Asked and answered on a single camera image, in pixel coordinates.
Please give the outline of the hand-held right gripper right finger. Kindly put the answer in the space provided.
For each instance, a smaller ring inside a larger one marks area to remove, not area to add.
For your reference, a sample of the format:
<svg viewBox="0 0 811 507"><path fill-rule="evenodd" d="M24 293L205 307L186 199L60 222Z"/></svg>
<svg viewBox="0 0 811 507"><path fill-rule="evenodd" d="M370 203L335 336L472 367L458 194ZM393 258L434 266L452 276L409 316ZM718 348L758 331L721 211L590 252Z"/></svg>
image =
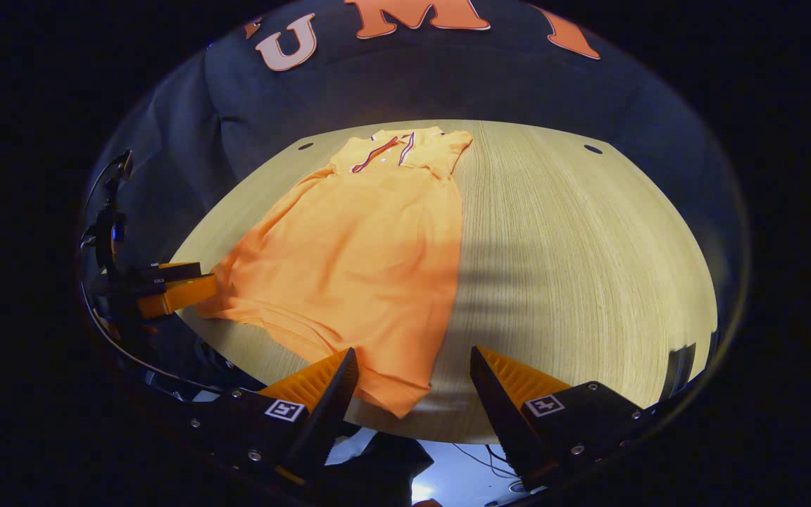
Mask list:
<svg viewBox="0 0 811 507"><path fill-rule="evenodd" d="M647 411L599 381L578 385L473 346L470 377L506 462L526 488L556 487L643 436Z"/></svg>

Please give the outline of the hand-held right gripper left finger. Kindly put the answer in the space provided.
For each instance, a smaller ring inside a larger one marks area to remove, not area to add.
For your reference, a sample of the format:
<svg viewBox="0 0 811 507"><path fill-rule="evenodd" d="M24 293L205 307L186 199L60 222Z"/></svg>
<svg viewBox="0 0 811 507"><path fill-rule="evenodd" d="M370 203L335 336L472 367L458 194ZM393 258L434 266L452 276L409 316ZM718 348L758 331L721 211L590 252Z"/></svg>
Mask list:
<svg viewBox="0 0 811 507"><path fill-rule="evenodd" d="M304 487L324 468L357 383L357 353L344 349L260 391L193 402L187 427L231 468Z"/></svg>

